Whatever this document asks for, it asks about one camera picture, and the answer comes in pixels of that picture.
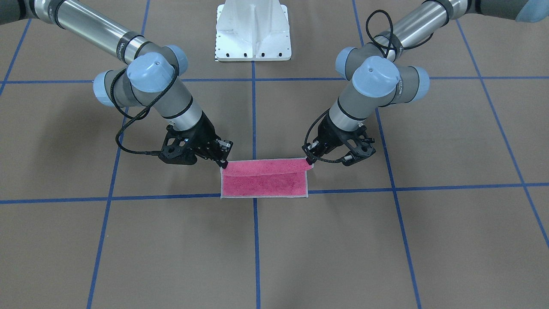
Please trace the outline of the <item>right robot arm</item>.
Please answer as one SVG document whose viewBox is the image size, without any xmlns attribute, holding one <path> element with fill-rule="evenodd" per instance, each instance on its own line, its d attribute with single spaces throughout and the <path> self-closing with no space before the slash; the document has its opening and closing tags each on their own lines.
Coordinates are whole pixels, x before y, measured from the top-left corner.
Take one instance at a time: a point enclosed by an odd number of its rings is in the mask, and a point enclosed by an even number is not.
<svg viewBox="0 0 549 309">
<path fill-rule="evenodd" d="M 154 156 L 165 164 L 191 166 L 200 157 L 220 168 L 227 167 L 233 143 L 217 135 L 212 122 L 180 80 L 188 68 L 187 57 L 180 47 L 161 47 L 78 0 L 1 2 L 1 24 L 25 19 L 55 24 L 126 65 L 100 73 L 94 79 L 98 101 L 116 108 L 127 119 L 115 135 L 119 149 Z M 161 149 L 138 151 L 124 147 L 121 135 L 152 109 L 168 123 Z"/>
</svg>

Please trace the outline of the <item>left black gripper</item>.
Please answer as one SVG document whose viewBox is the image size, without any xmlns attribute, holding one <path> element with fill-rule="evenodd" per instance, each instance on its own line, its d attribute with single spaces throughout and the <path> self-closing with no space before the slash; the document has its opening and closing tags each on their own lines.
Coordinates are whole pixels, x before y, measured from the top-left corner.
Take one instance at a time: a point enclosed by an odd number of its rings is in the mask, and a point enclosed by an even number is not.
<svg viewBox="0 0 549 309">
<path fill-rule="evenodd" d="M 312 143 L 308 143 L 308 137 L 318 122 L 320 124 L 317 128 L 317 137 Z M 333 124 L 329 119 L 329 114 L 321 114 L 308 129 L 302 150 L 306 154 L 305 160 L 310 166 L 321 161 L 328 164 L 343 164 L 348 167 L 373 156 L 376 153 L 376 149 L 372 146 L 373 143 L 375 143 L 375 139 L 368 137 L 364 125 L 359 124 L 357 129 L 345 131 Z M 346 146 L 349 149 L 345 156 L 337 160 L 322 158 L 340 146 Z"/>
</svg>

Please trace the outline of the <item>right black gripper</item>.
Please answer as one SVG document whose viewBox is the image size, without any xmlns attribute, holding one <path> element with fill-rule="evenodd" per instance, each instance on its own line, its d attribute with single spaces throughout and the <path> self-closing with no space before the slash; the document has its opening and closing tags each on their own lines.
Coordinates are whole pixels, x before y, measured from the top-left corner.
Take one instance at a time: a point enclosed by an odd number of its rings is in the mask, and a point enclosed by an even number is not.
<svg viewBox="0 0 549 309">
<path fill-rule="evenodd" d="M 171 124 L 166 129 L 166 137 L 158 156 L 165 164 L 192 166 L 196 164 L 197 157 L 201 157 L 214 161 L 223 170 L 227 168 L 227 157 L 233 143 L 220 139 L 205 114 L 188 130 L 178 131 Z"/>
</svg>

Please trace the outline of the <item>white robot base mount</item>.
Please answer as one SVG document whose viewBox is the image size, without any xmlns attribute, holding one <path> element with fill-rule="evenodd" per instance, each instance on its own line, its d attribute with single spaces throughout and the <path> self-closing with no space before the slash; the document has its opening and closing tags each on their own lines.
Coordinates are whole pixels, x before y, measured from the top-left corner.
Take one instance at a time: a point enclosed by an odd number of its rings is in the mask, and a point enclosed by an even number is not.
<svg viewBox="0 0 549 309">
<path fill-rule="evenodd" d="M 226 0 L 216 13 L 214 60 L 292 58 L 288 8 L 278 0 Z"/>
</svg>

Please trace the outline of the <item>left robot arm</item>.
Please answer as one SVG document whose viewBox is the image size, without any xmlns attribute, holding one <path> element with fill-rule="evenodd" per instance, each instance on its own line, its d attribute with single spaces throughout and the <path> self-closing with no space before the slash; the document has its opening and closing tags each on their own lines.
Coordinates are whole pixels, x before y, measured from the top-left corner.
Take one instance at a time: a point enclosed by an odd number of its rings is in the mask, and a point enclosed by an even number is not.
<svg viewBox="0 0 549 309">
<path fill-rule="evenodd" d="M 536 23 L 548 16 L 546 0 L 424 0 L 397 22 L 378 9 L 367 18 L 386 16 L 389 28 L 375 36 L 368 27 L 369 42 L 361 48 L 347 47 L 337 56 L 335 70 L 348 81 L 346 88 L 327 111 L 314 121 L 317 137 L 304 141 L 302 149 L 311 166 L 326 162 L 324 155 L 346 146 L 348 153 L 335 164 L 351 166 L 376 153 L 374 139 L 368 137 L 364 121 L 377 108 L 411 103 L 422 99 L 430 87 L 425 69 L 398 67 L 395 61 L 411 49 L 428 42 L 434 32 L 468 13 Z"/>
</svg>

